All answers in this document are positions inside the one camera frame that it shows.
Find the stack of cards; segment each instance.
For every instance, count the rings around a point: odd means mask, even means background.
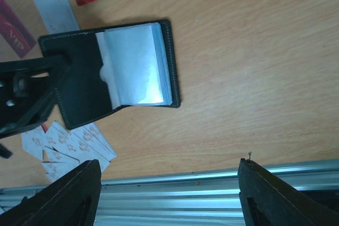
[[[46,133],[39,126],[22,133],[22,147],[43,161],[46,175],[52,183],[87,160],[97,159],[103,172],[117,156],[94,123],[70,132],[58,122],[54,122]]]

